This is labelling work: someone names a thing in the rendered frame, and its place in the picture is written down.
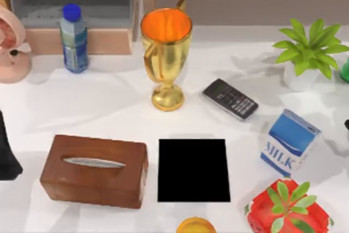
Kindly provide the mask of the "pale wooden drawer front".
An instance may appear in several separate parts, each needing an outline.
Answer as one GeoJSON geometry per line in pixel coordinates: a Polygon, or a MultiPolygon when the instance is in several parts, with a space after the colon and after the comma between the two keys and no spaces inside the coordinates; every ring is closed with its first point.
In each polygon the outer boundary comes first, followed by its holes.
{"type": "MultiPolygon", "coordinates": [[[[59,28],[28,28],[26,39],[37,55],[63,53],[59,28]]],[[[132,51],[134,34],[127,28],[90,28],[75,40],[78,44],[86,43],[90,55],[128,55],[132,51]]]]}

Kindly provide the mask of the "gold trophy cup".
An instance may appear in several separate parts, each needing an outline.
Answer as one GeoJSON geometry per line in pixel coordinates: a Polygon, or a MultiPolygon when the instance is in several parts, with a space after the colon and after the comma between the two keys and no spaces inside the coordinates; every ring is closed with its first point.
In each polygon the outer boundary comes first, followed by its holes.
{"type": "Polygon", "coordinates": [[[172,8],[146,13],[140,27],[146,72],[159,84],[152,93],[152,103],[161,111],[177,110],[183,105],[184,93],[175,80],[188,57],[192,37],[186,0],[178,0],[172,8]]]}

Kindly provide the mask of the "green plant in red pot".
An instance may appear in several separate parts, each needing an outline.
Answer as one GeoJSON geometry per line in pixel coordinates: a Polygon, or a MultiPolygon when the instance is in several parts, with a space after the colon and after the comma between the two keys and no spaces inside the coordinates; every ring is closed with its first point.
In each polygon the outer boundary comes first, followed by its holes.
{"type": "Polygon", "coordinates": [[[253,233],[329,233],[334,221],[309,195],[309,182],[278,179],[244,206],[253,233]]]}

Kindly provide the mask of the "black square mat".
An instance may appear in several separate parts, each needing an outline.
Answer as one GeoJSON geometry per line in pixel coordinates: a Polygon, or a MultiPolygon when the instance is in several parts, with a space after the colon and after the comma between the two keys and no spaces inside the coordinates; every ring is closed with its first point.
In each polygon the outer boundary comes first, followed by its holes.
{"type": "Polygon", "coordinates": [[[230,202],[224,139],[160,139],[158,202],[230,202]]]}

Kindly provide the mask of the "black calculator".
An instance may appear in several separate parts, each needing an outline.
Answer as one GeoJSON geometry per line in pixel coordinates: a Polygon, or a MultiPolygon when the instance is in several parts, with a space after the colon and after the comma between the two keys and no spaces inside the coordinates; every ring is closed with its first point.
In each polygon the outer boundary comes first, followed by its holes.
{"type": "Polygon", "coordinates": [[[259,107],[258,103],[222,79],[216,79],[202,92],[203,96],[242,121],[259,107]]]}

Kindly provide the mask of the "pink desk fan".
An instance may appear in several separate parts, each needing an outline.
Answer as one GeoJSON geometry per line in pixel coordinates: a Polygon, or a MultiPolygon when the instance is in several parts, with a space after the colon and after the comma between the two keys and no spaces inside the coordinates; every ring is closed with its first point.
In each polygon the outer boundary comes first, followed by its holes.
{"type": "Polygon", "coordinates": [[[26,30],[17,16],[0,6],[0,83],[16,83],[31,71],[30,55],[21,51],[26,30]]]}

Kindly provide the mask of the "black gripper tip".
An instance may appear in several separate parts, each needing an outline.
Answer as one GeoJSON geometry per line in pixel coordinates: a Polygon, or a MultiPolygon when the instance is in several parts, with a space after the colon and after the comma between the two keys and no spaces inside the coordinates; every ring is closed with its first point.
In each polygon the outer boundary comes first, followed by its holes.
{"type": "Polygon", "coordinates": [[[23,168],[11,150],[0,110],[0,181],[13,181],[22,172],[23,168]]]}

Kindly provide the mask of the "wooden tissue box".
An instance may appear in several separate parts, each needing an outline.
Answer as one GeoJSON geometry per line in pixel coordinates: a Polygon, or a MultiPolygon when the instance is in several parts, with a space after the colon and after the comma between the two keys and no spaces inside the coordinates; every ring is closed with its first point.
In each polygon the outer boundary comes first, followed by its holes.
{"type": "Polygon", "coordinates": [[[139,209],[147,172],[143,142],[56,135],[40,183],[52,200],[139,209]]]}

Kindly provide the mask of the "blue and white milk carton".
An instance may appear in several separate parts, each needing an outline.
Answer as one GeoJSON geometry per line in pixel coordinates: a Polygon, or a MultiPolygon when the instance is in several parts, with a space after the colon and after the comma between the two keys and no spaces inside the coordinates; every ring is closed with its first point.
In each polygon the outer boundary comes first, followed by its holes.
{"type": "Polygon", "coordinates": [[[261,150],[261,159],[285,177],[306,160],[321,131],[289,109],[271,126],[261,150]]]}

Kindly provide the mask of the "yellow round object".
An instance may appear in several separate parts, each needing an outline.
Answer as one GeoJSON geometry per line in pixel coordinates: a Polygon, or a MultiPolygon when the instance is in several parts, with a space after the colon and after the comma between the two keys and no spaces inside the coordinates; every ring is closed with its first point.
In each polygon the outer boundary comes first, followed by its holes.
{"type": "Polygon", "coordinates": [[[190,217],[183,220],[176,233],[217,233],[215,227],[201,217],[190,217]]]}

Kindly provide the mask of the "blue capped water bottle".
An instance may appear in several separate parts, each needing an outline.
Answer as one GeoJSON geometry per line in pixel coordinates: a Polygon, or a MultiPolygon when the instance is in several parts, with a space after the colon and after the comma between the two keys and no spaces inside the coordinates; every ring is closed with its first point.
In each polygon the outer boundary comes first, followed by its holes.
{"type": "Polygon", "coordinates": [[[77,4],[67,4],[59,21],[64,65],[72,73],[85,71],[89,65],[87,27],[77,4]]]}

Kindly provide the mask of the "green plant in white pot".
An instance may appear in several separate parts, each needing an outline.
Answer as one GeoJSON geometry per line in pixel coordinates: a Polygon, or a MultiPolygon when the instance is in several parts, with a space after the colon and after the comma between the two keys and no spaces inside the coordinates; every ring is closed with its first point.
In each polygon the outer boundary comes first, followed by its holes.
{"type": "Polygon", "coordinates": [[[292,91],[309,90],[322,74],[330,80],[339,66],[334,54],[349,52],[349,46],[336,37],[341,25],[335,23],[325,26],[323,19],[317,19],[308,31],[297,19],[290,19],[291,27],[279,29],[289,37],[276,42],[273,47],[283,52],[276,64],[284,64],[283,82],[292,91]]]}

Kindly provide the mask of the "green object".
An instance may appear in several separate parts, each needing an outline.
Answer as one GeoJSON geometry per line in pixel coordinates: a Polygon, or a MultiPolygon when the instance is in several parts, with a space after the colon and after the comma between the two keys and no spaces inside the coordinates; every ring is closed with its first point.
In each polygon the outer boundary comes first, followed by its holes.
{"type": "Polygon", "coordinates": [[[341,68],[340,76],[345,82],[349,83],[349,58],[341,68]]]}

